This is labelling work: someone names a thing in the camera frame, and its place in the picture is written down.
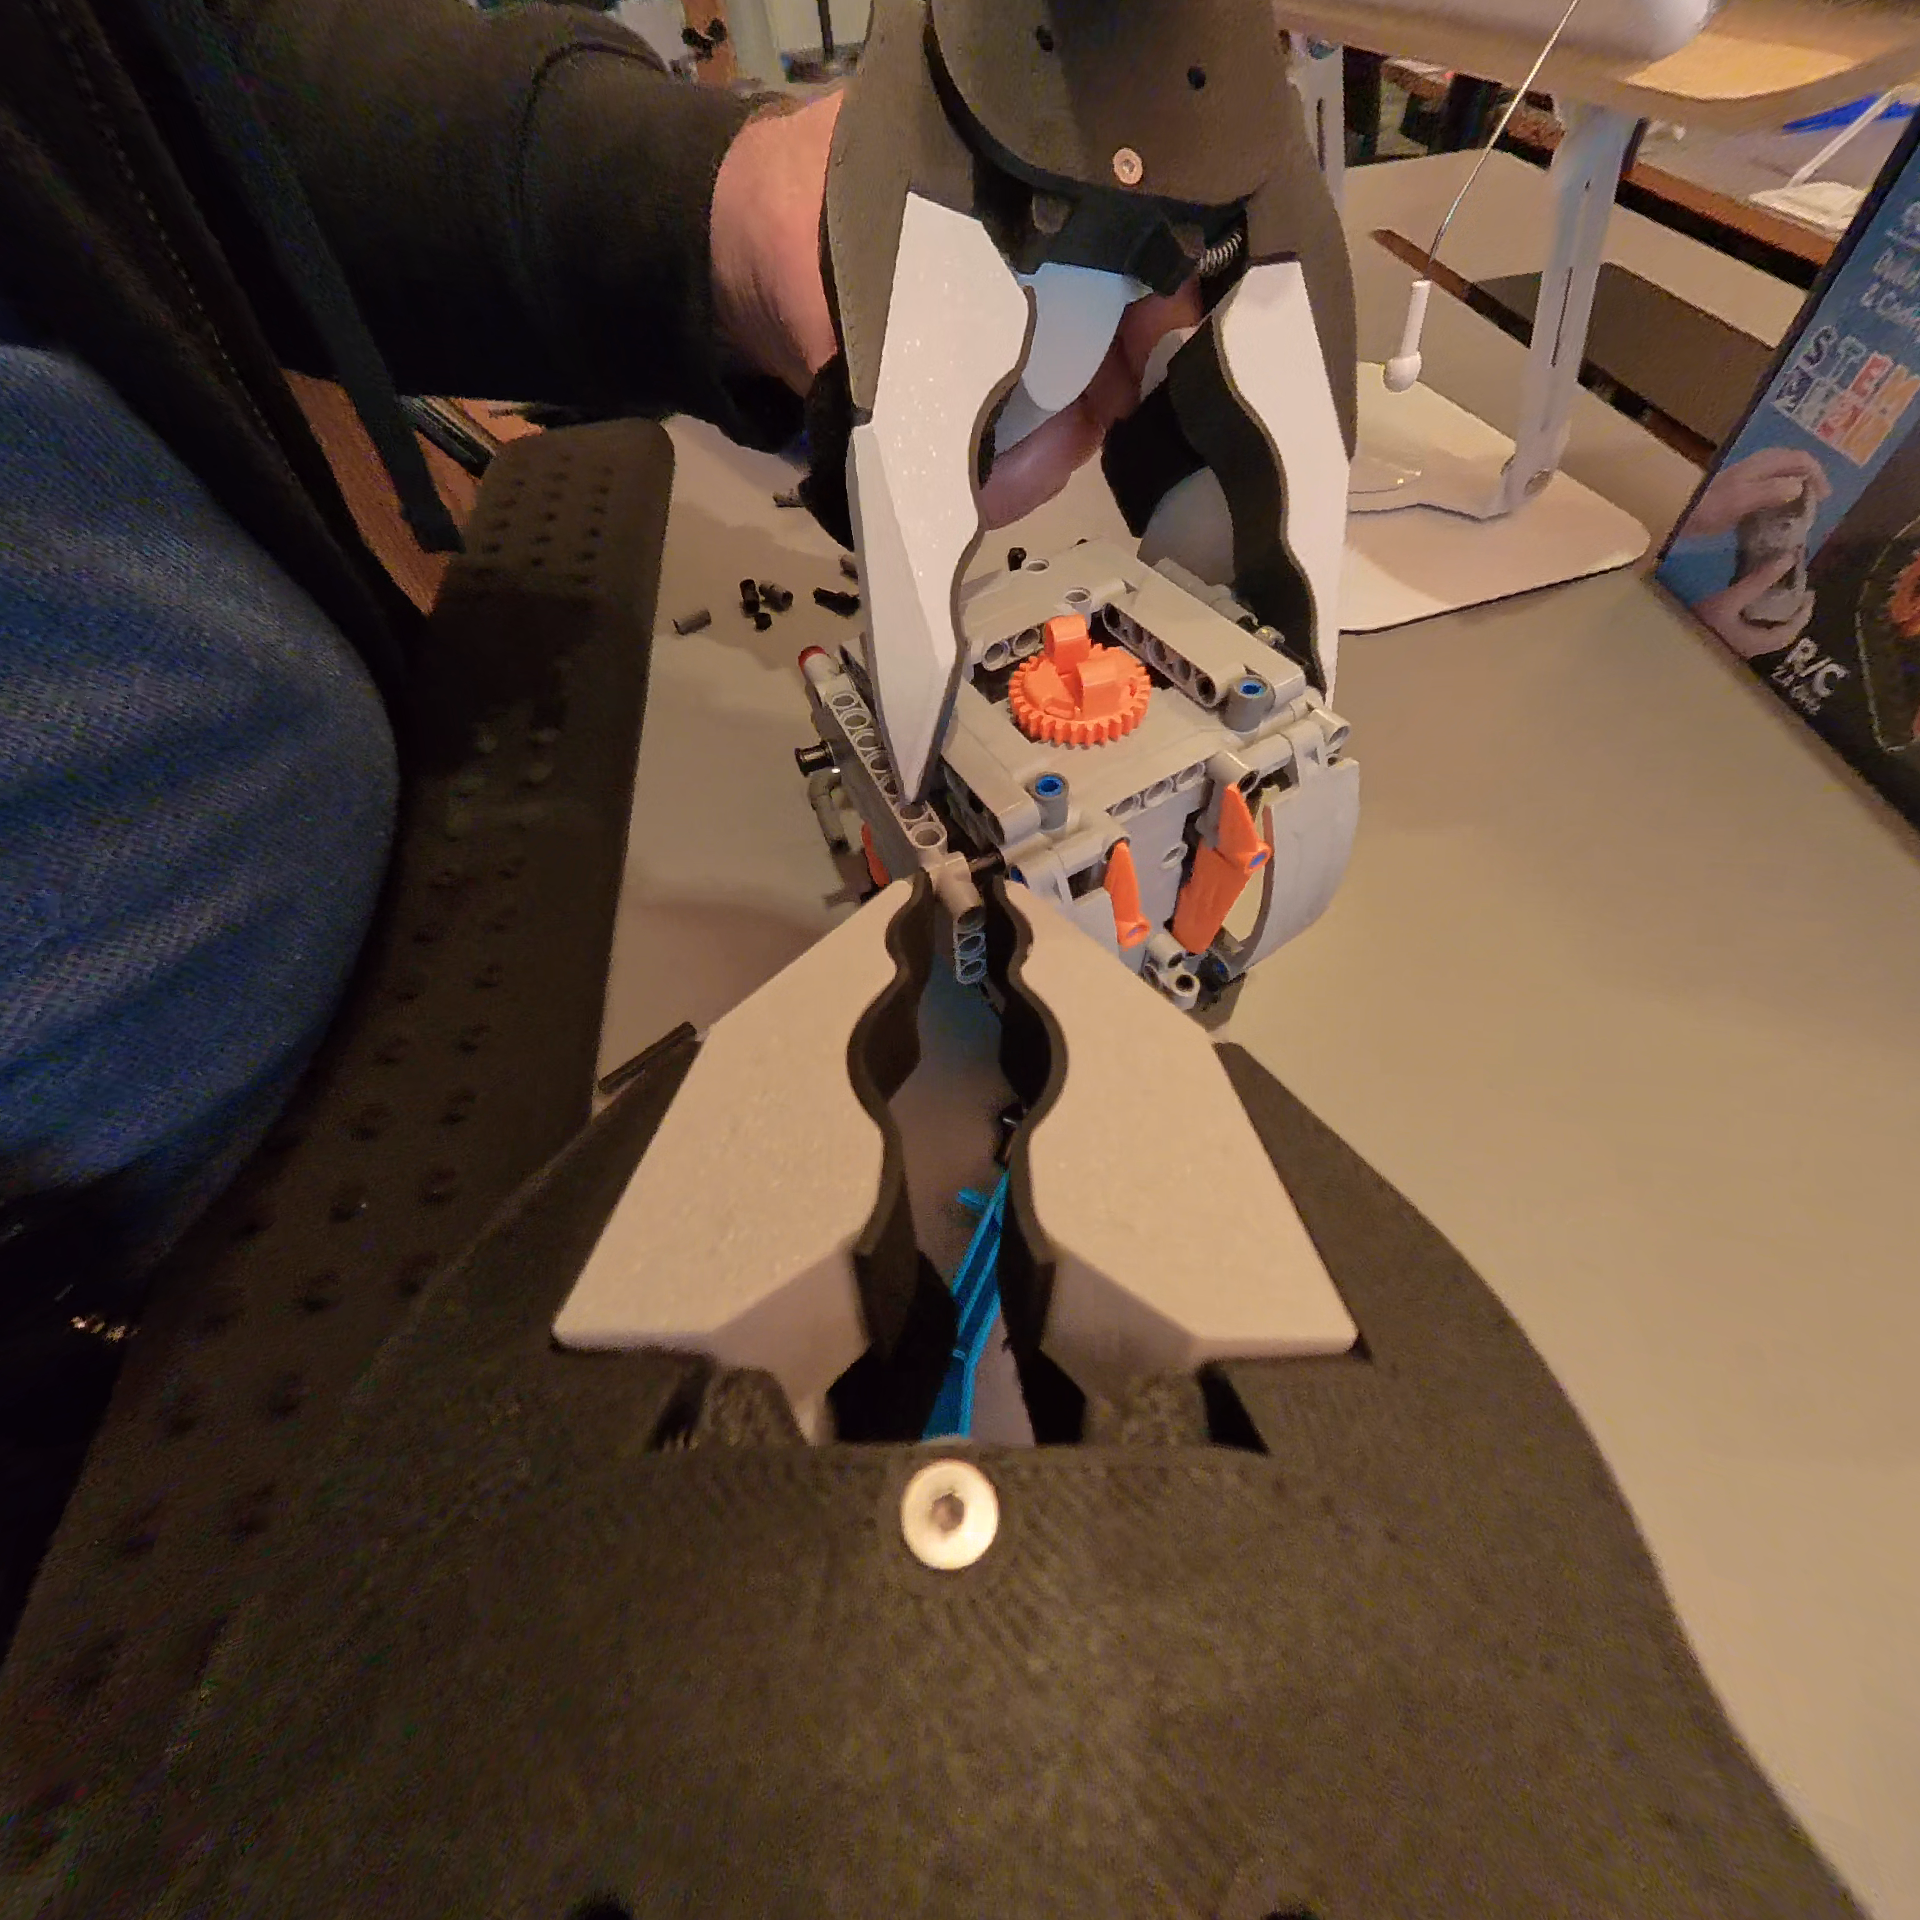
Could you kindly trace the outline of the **person's left hand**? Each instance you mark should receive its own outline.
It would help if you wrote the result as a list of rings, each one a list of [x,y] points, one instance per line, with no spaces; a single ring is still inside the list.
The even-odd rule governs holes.
[[[805,396],[837,353],[820,264],[820,218],[845,95],[758,108],[732,138],[711,204],[712,312],[719,337],[754,373]],[[1001,450],[978,502],[988,527],[1017,522],[1061,494],[1138,404],[1160,339],[1201,325],[1197,282],[1127,306],[1088,385]]]

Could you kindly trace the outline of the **white stand with flat base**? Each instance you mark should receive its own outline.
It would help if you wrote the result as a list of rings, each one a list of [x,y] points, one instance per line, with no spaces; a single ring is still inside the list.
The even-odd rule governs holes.
[[[1358,438],[1429,440],[1452,455],[1443,502],[1357,515],[1348,507],[1341,629],[1381,632],[1635,565],[1648,532],[1562,474],[1572,404],[1637,123],[1577,107],[1549,170],[1552,249],[1534,303],[1517,437],[1422,382],[1434,286],[1431,249],[1413,281],[1394,354],[1358,366]]]

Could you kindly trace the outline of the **clear plastic holder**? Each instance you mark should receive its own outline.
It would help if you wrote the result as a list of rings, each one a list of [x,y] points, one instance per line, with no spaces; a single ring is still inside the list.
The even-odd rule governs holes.
[[[1366,516],[1441,507],[1452,464],[1454,457],[1443,444],[1362,435],[1350,464],[1348,508]]]

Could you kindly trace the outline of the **white device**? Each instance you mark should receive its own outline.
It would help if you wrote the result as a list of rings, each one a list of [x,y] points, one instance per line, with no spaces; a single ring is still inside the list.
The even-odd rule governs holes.
[[[1692,42],[1721,3],[1577,3],[1558,45],[1603,63],[1644,66]]]

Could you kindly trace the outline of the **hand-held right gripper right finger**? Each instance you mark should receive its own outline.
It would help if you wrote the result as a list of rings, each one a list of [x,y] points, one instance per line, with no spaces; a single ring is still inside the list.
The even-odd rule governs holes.
[[[1092,1396],[1212,1362],[1347,1354],[1325,1260],[1207,1033],[1019,882],[991,889],[1021,1100],[999,1288],[1038,1445]]]

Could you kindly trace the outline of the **dark perforated pad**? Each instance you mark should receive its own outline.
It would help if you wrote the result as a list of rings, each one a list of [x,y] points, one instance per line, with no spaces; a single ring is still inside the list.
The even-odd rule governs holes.
[[[226,1567],[420,1290],[584,1124],[675,450],[506,444],[414,653],[394,859],[353,992],[144,1295],[78,1199],[4,1213],[4,1429],[102,1416],[8,1676],[91,1701],[219,1631]]]

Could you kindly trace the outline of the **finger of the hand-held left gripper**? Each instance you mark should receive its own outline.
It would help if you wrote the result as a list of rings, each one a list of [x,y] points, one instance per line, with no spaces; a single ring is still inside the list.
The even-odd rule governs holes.
[[[1328,369],[1294,259],[1247,269],[1102,449],[1143,565],[1231,589],[1335,690],[1357,366]]]
[[[985,426],[1023,369],[1033,325],[1029,291],[991,233],[909,195],[876,398],[850,438],[849,497],[876,718],[913,801],[932,780],[962,674],[957,584],[982,538]]]

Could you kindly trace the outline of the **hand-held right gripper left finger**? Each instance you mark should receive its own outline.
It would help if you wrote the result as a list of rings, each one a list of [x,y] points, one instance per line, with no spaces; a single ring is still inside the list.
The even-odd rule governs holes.
[[[577,1351],[781,1385],[809,1440],[890,1356],[920,1253],[890,1103],[919,1065],[929,880],[897,880],[714,1022],[562,1305]]]

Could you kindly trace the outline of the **group of small black pins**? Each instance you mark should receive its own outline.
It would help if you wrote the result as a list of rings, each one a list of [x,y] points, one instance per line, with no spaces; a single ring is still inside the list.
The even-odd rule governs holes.
[[[809,507],[809,500],[800,488],[789,488],[773,494],[773,507],[778,512],[800,512]],[[1015,545],[1007,551],[1007,569],[1011,572],[1040,572],[1045,570],[1045,563],[1031,556],[1025,546]],[[839,589],[813,589],[813,603],[839,618],[852,618],[857,612],[863,612],[863,576],[859,563],[845,551],[837,561],[837,570],[845,584]],[[791,612],[795,603],[797,593],[781,583],[741,579],[736,584],[736,608],[757,632],[766,632],[775,617]],[[709,607],[692,608],[673,618],[677,637],[692,637],[711,627],[712,610]]]

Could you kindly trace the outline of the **small grey holed toy connector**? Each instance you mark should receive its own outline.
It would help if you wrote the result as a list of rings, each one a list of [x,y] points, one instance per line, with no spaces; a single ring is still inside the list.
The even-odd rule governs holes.
[[[988,904],[961,853],[945,854],[925,873],[947,916],[952,978],[961,989],[973,989],[988,975]]]

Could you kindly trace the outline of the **light wooden board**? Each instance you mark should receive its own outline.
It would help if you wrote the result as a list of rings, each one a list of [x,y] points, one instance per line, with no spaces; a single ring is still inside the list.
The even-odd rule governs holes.
[[[1569,3],[1277,3],[1304,36],[1503,85],[1529,74],[1557,102],[1721,132],[1768,132],[1918,76],[1908,3],[1726,3],[1685,48],[1644,65],[1555,42]]]

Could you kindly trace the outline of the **grey orange toy block model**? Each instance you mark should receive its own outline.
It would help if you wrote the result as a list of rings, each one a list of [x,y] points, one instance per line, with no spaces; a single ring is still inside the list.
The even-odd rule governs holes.
[[[876,889],[961,853],[1063,908],[1188,1012],[1328,908],[1353,854],[1348,726],[1227,589],[1115,543],[961,595],[965,678],[925,798],[900,790],[865,651],[800,661],[797,755]]]

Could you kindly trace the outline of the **person's left forearm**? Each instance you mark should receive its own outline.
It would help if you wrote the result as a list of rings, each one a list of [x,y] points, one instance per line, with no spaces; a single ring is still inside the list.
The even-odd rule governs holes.
[[[688,415],[776,450],[805,396],[719,337],[711,207],[769,102],[599,13],[219,5],[396,390]]]

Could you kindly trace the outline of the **dark printed toy kit box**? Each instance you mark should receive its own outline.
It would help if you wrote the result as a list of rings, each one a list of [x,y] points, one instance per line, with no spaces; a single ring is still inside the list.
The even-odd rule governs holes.
[[[1918,820],[1918,149],[1908,129],[1657,583]]]

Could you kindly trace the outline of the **blue plastic toy wrench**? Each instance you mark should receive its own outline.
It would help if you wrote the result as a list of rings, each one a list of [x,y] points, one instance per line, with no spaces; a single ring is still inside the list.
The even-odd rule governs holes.
[[[925,1442],[971,1439],[988,1447],[1033,1447],[1012,1346],[1001,1313],[999,1256],[1008,1174],[991,1188],[965,1188],[959,1200],[973,1214],[973,1237],[951,1290],[957,1335],[925,1424]]]

